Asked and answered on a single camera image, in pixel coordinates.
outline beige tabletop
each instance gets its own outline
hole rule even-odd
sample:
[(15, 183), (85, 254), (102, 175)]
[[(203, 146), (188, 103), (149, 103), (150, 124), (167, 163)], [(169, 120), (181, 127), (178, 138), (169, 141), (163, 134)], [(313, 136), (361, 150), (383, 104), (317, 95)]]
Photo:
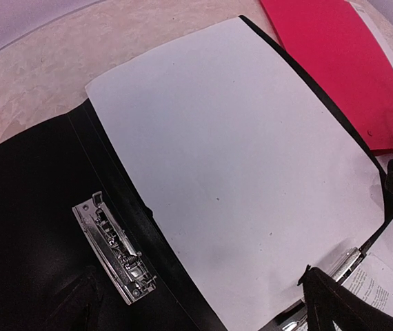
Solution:
[[(393, 49), (393, 26), (361, 4)], [(105, 0), (0, 51), (0, 143), (86, 98), (85, 85), (147, 50), (244, 14), (276, 39), (259, 0)]]

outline red folder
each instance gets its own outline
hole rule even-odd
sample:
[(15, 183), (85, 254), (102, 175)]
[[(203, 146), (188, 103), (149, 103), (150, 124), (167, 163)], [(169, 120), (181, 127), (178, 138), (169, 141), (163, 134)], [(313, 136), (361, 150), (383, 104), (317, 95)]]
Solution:
[(344, 0), (261, 0), (281, 45), (377, 154), (393, 152), (393, 68)]

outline table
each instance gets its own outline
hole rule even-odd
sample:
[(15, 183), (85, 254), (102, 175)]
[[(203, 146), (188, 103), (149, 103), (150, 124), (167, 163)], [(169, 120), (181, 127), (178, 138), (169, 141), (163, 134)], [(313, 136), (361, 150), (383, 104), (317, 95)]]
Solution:
[[(366, 0), (353, 2), (393, 49), (393, 26)], [(0, 143), (78, 106), (109, 69), (240, 14), (277, 40), (259, 0), (105, 0), (35, 30), (0, 51)]]

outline silver metal mechanism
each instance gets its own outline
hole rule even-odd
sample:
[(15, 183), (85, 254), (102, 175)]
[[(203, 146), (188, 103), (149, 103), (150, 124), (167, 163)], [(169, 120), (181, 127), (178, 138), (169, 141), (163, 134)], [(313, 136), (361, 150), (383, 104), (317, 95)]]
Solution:
[[(342, 259), (337, 261), (335, 267), (332, 269), (330, 276), (339, 284), (342, 284), (361, 264), (365, 255), (357, 248), (353, 248), (346, 252)], [(306, 327), (307, 324), (307, 308), (304, 307), (302, 311), (296, 314), (296, 317), (289, 318), (287, 321), (279, 326), (282, 331), (297, 331)]]
[(149, 273), (141, 253), (115, 221), (101, 192), (73, 207), (79, 225), (111, 281), (130, 305), (156, 288), (155, 276)]

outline blank sheet of paper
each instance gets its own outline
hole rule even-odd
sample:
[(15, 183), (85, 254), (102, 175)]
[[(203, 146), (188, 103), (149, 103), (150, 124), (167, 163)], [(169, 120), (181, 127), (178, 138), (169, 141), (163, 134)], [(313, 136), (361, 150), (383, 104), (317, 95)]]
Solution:
[(154, 219), (229, 330), (258, 330), (383, 222), (379, 172), (242, 20), (86, 87)]

